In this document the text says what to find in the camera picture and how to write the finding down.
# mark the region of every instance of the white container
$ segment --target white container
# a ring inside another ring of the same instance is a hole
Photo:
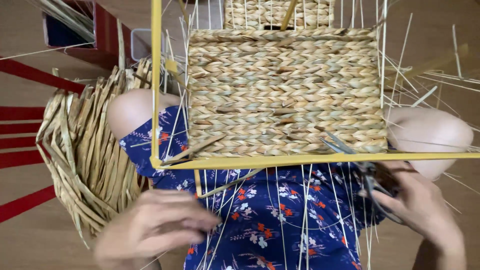
[[[130,34],[132,43],[132,59],[140,61],[140,59],[149,57],[152,54],[152,30],[146,28],[133,29]],[[165,39],[162,33],[162,52],[165,49]]]

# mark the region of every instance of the red box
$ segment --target red box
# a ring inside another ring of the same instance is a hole
[[[65,0],[65,3],[72,6],[74,9],[75,2]],[[81,5],[85,5],[83,1],[77,1]],[[67,49],[58,50],[61,53],[65,53],[69,56],[83,60],[85,62],[100,66],[102,68],[111,70],[119,62],[119,44],[118,44],[118,32],[117,32],[117,18],[106,11],[102,6],[93,2],[93,14],[94,20],[94,34],[95,43],[93,48],[78,48],[72,47]],[[61,48],[63,46],[53,46],[49,42],[49,31],[55,31],[47,23],[47,15],[44,14],[43,29],[45,44],[49,48]],[[123,42],[125,46],[125,62],[126,66],[130,66],[135,63],[131,58],[131,41],[130,41],[130,29],[122,24]]]

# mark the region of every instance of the person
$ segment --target person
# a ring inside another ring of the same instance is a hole
[[[150,90],[131,90],[109,107],[113,134],[139,174],[150,177],[158,190],[140,196],[100,235],[95,255],[103,269],[141,269],[158,254],[184,244],[191,244],[185,270],[361,268],[358,234],[385,216],[365,198],[358,168],[350,162],[268,168],[222,193],[196,200],[192,170],[155,170],[149,161],[145,142],[152,138],[158,139],[162,160],[188,147],[179,98],[162,97],[155,134]],[[470,127],[446,112],[390,110],[385,112],[388,139],[398,150],[460,152],[473,140]],[[432,183],[453,162],[383,162],[399,183],[399,194],[392,199],[375,193],[380,203],[425,237],[419,254],[437,258],[435,267],[423,261],[430,269],[465,265],[461,231]],[[249,171],[202,171],[202,188],[213,190]],[[422,258],[428,256],[419,256],[416,265]]]

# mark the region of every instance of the red stripe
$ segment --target red stripe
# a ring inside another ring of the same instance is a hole
[[[37,133],[42,123],[0,124],[0,134]]]
[[[0,169],[43,163],[38,150],[0,153]]]
[[[0,223],[18,216],[44,202],[50,201],[53,198],[55,198],[55,189],[51,185],[27,196],[0,205]]]
[[[1,60],[0,71],[78,94],[81,94],[85,88],[85,85],[65,80],[12,59]]]
[[[42,120],[44,107],[0,106],[0,121]]]
[[[0,149],[21,148],[35,146],[35,137],[0,139]]]

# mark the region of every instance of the yellow frame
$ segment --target yellow frame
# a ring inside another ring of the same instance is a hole
[[[382,160],[449,160],[480,159],[480,153],[392,153],[392,154],[331,154],[294,155],[244,158],[197,158],[185,163],[162,166],[159,158],[158,138],[154,138],[158,128],[158,97],[160,87],[162,2],[152,0],[152,155],[150,162],[155,169],[260,169],[275,166],[301,165],[327,162],[382,161]]]

